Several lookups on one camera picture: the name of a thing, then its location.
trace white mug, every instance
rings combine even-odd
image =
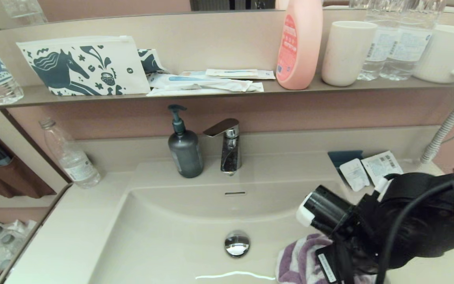
[[[322,79],[333,86],[353,84],[362,70],[378,25],[367,22],[333,22],[328,36]]]
[[[434,83],[454,82],[454,26],[436,26],[413,76]]]

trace sink drain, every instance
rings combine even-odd
[[[248,235],[240,230],[235,230],[225,237],[225,251],[232,257],[239,258],[247,254],[250,249]]]

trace coiled hose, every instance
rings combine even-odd
[[[454,127],[454,109],[449,114],[447,119],[439,128],[439,131],[434,135],[432,142],[425,149],[425,153],[420,158],[422,164],[428,164],[434,160],[435,156],[439,152],[441,144],[443,143],[444,138],[448,135],[451,129]]]

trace barcode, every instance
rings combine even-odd
[[[390,156],[386,155],[385,158],[386,158],[386,160],[388,160],[388,161],[390,162],[391,167],[395,169],[396,166],[395,166],[395,164],[391,161]]]
[[[393,43],[393,45],[391,46],[390,55],[393,55],[393,53],[395,52],[395,47],[397,47],[397,43],[398,43],[398,41]]]
[[[370,57],[371,57],[372,52],[373,52],[375,46],[376,46],[375,43],[371,43],[371,48],[369,49],[369,52],[367,53],[367,58],[370,58]]]

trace shelf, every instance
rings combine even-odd
[[[265,92],[233,92],[221,95],[180,95],[166,97],[146,97],[145,94],[139,95],[96,95],[96,96],[75,96],[60,97],[52,95],[45,86],[28,86],[24,87],[24,97],[20,101],[11,105],[2,105],[0,108],[18,108],[26,106],[44,106],[54,104],[74,104],[112,101],[114,99],[125,99],[128,101],[149,100],[149,99],[189,99],[197,97],[246,97],[260,95],[276,95],[284,93],[285,95],[303,94],[303,93],[326,93],[326,92],[366,92],[373,90],[408,90],[408,89],[443,89],[454,88],[453,84],[436,84],[422,81],[416,78],[410,78],[406,81],[391,81],[386,79],[376,79],[374,81],[356,81],[348,87],[335,87],[324,83],[321,76],[317,74],[310,86],[305,90],[286,90],[281,87],[275,80],[264,80]]]

